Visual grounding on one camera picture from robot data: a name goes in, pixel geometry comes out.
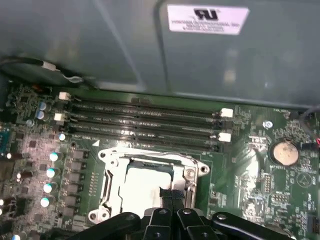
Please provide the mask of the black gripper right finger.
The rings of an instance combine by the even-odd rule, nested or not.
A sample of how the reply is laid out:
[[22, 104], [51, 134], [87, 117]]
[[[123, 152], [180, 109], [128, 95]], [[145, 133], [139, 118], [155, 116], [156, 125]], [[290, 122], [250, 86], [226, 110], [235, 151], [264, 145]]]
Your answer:
[[294, 240], [287, 230], [262, 226], [228, 212], [216, 212], [209, 219], [184, 205], [184, 192], [172, 190], [172, 210], [181, 240]]

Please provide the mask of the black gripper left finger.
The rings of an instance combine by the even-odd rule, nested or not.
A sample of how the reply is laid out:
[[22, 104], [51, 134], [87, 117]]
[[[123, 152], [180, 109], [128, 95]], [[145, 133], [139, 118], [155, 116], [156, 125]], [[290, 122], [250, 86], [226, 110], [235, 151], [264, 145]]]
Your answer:
[[150, 208], [150, 215], [139, 217], [123, 212], [86, 230], [69, 240], [170, 240], [173, 213], [173, 191], [160, 189], [161, 207]]

